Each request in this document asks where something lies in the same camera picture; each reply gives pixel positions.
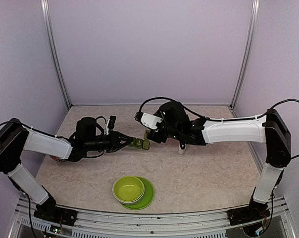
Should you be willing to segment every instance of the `yellow-green bowl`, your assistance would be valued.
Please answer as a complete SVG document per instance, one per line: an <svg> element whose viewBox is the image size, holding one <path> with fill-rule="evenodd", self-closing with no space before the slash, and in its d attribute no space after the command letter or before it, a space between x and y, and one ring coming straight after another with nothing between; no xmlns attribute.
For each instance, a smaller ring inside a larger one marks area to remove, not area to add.
<svg viewBox="0 0 299 238"><path fill-rule="evenodd" d="M144 190L143 182L134 176L119 178L112 188L114 197L125 205L137 203L142 198Z"/></svg>

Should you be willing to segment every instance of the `white wall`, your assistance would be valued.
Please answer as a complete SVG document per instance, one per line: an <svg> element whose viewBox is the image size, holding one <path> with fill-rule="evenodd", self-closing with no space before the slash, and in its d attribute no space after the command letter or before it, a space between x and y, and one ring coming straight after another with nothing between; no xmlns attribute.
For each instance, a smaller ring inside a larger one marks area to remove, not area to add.
<svg viewBox="0 0 299 238"><path fill-rule="evenodd" d="M73 104L231 103L252 0L50 0Z"/></svg>
<svg viewBox="0 0 299 238"><path fill-rule="evenodd" d="M286 98L299 99L299 0L263 0L236 110L239 116L260 114ZM299 104L283 104L277 110L292 134L292 154L298 154ZM265 146L255 148L264 161ZM287 166L277 192L285 195L299 233L299 158Z"/></svg>
<svg viewBox="0 0 299 238"><path fill-rule="evenodd" d="M50 56L40 1L0 1L0 122L12 117L54 133L66 114ZM23 153L36 174L43 156ZM0 238L5 237L19 192L0 173Z"/></svg>

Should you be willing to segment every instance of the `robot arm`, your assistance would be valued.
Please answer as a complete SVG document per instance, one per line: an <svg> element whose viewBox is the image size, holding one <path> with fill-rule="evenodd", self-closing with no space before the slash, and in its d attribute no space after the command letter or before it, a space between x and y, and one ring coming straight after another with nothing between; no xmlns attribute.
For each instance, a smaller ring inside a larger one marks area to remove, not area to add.
<svg viewBox="0 0 299 238"><path fill-rule="evenodd" d="M251 118L189 120L180 102L160 106L153 115L137 112L136 121L150 129L148 139L157 143L177 139L181 148L216 142L250 141L266 143L267 158L249 206L229 211L231 225L269 216L267 201L291 160L291 134L276 110Z"/></svg>
<svg viewBox="0 0 299 238"><path fill-rule="evenodd" d="M14 186L28 194L36 203L35 217L73 226L76 211L56 207L54 198L40 186L23 166L20 156L23 150L50 155L57 161L78 162L89 151L115 152L133 139L113 131L116 117L111 116L106 125L107 135L95 118L82 118L76 132L69 138L60 138L24 126L18 119L11 119L0 130L0 171L6 174ZM99 128L101 135L96 135Z"/></svg>

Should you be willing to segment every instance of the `vertical metal pole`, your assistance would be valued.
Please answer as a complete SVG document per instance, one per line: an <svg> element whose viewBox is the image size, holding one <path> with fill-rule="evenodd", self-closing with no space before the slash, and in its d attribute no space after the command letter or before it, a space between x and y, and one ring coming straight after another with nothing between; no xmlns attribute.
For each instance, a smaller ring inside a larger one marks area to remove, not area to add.
<svg viewBox="0 0 299 238"><path fill-rule="evenodd" d="M249 56L250 56L252 43L253 43L253 39L254 39L258 9L259 9L259 0L253 0L252 13L251 13L250 22L249 22L248 39L247 39L247 44L245 46L245 51L244 51L242 66L240 69L238 83L235 88L235 92L234 92L233 99L231 102L232 109L235 109L235 106L237 105L237 102L238 102L238 99L239 99L239 96L241 93L242 85L244 82L245 73L246 73L246 70L248 67Z"/></svg>
<svg viewBox="0 0 299 238"><path fill-rule="evenodd" d="M51 21L50 21L50 9L49 9L48 0L41 0L41 5L42 5L42 11L43 11L46 32L47 32L49 44L50 44L50 52L51 52L51 56L52 56L52 59L54 62L58 83L60 86L60 90L61 90L64 102L65 102L65 105L67 107L67 110L69 110L72 105L71 105L71 102L70 102L70 99L68 96L68 92L66 89L66 85L65 85L62 73L61 73L60 64L59 64L59 60L58 60L58 56L57 56L54 35L53 35L53 31L52 31L52 25L51 25Z"/></svg>

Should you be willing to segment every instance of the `beige table surface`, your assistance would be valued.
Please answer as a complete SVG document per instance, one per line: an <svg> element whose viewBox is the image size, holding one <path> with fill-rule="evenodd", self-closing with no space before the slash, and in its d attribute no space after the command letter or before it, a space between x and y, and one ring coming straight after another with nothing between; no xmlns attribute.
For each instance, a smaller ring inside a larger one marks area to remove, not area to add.
<svg viewBox="0 0 299 238"><path fill-rule="evenodd" d="M142 138L145 127L134 120L138 106L72 107L58 135L69 137L82 117L117 116L114 130ZM158 106L145 106L154 113ZM189 106L208 117L231 118L227 107ZM112 195L113 183L126 175L142 176L155 188L152 204L140 211L121 206ZM125 147L97 159L59 163L45 157L37 179L57 203L96 211L178 213L206 211L247 204L259 173L244 142L187 146L178 154L178 142L152 142L150 150Z"/></svg>

